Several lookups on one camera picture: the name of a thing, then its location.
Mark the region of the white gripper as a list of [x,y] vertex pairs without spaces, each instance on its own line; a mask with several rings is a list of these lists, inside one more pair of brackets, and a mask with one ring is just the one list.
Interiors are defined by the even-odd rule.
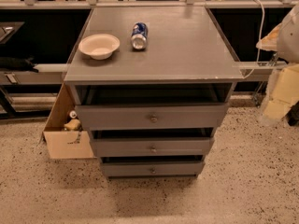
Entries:
[[[278,24],[256,44],[257,49],[278,50]],[[261,104],[261,122],[278,122],[286,117],[299,102],[299,63],[291,63],[282,69],[275,68],[268,79],[266,96]]]

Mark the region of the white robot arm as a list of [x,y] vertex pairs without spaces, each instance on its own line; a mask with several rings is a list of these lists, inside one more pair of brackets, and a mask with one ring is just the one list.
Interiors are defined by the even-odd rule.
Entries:
[[266,119],[282,119],[299,102],[299,5],[294,6],[256,48],[275,51],[289,63],[269,78],[267,98],[262,104]]

